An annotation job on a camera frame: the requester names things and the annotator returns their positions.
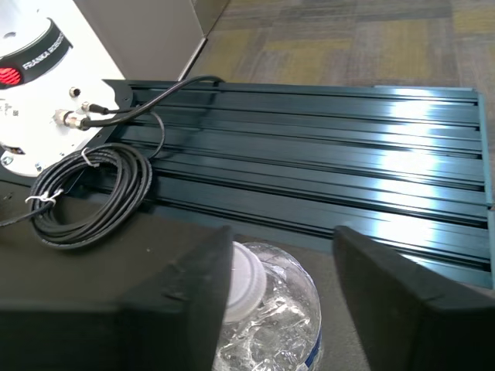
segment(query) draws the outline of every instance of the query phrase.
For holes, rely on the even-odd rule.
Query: coiled cable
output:
[[[85,220],[61,224],[53,204],[31,200],[30,213],[36,235],[43,243],[60,250],[85,247],[107,236],[141,205],[152,182],[149,160],[131,146],[109,143],[76,151],[44,170],[31,188],[31,195],[52,195],[88,166],[113,166],[117,169],[114,188],[107,202]]]
[[[124,124],[142,114],[152,115],[158,122],[162,137],[158,147],[146,158],[137,149],[123,144],[109,143],[96,148],[85,148],[62,158],[45,169],[31,188],[29,213],[0,222],[0,227],[31,219],[36,235],[46,245],[71,250],[88,246],[107,236],[119,227],[142,204],[152,182],[152,167],[149,160],[155,158],[165,144],[165,125],[152,109],[163,99],[200,81],[223,82],[216,76],[205,75],[182,80],[142,106],[110,111],[97,104],[88,107],[102,114],[118,113],[109,119],[83,120],[86,128],[102,128]],[[77,223],[60,224],[53,213],[54,196],[61,193],[73,177],[86,167],[113,166],[117,169],[114,188],[107,202],[93,215]]]

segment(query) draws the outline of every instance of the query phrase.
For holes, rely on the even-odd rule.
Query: white bottle cap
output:
[[[248,248],[234,242],[230,290],[224,322],[236,322],[247,317],[259,306],[265,290],[266,273],[263,264]]]

